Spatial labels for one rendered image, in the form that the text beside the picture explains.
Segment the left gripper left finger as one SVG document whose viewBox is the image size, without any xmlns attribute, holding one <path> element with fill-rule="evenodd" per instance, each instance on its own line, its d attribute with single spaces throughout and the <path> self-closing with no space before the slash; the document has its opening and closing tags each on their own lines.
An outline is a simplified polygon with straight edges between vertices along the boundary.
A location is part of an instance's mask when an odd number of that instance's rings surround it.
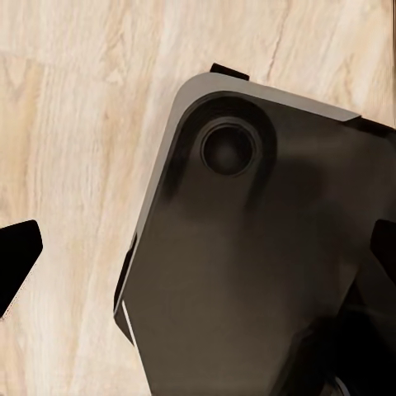
<svg viewBox="0 0 396 396">
<path fill-rule="evenodd" d="M 0 229 L 0 318 L 42 251 L 40 228 L 34 219 Z"/>
</svg>

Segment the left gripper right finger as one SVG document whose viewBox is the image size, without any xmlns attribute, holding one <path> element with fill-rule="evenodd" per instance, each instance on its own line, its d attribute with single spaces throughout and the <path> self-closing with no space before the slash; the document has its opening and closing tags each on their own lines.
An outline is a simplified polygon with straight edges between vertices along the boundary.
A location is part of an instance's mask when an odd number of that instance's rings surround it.
<svg viewBox="0 0 396 396">
<path fill-rule="evenodd" d="M 396 223 L 377 219 L 371 234 L 370 249 L 396 286 Z"/>
</svg>

